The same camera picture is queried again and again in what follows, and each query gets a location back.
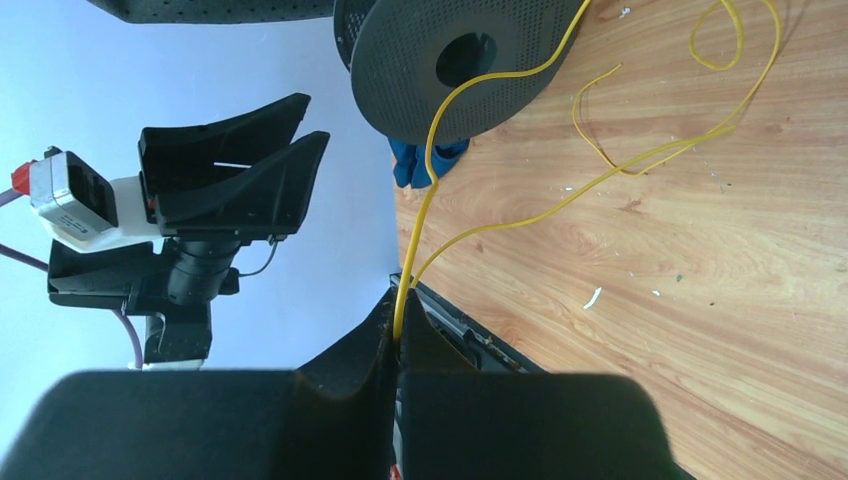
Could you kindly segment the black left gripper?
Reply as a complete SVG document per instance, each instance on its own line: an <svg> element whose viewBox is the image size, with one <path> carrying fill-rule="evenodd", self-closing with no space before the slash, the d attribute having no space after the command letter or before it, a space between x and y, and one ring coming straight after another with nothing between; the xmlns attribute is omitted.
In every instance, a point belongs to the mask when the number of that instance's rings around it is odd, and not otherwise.
<svg viewBox="0 0 848 480"><path fill-rule="evenodd" d="M330 140L315 131L290 144L310 101L294 93L209 124L144 128L138 148L147 196L159 195L155 215L163 236L181 238L167 239L159 254L151 242L78 253L55 241L50 301L145 317L147 365L206 360L210 303L239 291L232 262L240 243L182 238L298 232Z"/></svg>

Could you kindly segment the black cable spool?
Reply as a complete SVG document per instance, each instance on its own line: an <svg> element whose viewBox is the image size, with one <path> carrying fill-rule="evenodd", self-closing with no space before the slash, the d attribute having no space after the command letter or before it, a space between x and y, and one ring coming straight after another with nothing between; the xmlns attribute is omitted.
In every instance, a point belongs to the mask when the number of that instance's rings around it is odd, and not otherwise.
<svg viewBox="0 0 848 480"><path fill-rule="evenodd" d="M444 99L438 144L471 139L521 111L552 81L579 30L578 1L337 1L339 55L365 120L390 139L423 145Z"/></svg>

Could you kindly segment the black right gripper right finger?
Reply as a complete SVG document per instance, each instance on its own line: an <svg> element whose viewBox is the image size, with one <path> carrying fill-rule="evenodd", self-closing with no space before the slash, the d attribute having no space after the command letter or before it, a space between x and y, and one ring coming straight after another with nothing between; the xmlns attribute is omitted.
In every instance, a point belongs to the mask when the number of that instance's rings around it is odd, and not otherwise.
<svg viewBox="0 0 848 480"><path fill-rule="evenodd" d="M401 340L406 479L675 479L661 416L634 380L484 372L428 321L415 292Z"/></svg>

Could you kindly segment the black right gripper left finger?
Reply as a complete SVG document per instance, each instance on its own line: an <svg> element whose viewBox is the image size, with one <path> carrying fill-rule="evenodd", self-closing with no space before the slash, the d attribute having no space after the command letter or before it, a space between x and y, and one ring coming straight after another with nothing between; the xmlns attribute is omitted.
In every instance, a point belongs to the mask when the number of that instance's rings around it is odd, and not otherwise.
<svg viewBox="0 0 848 480"><path fill-rule="evenodd" d="M385 479L394 294L295 370L79 372L39 401L5 479Z"/></svg>

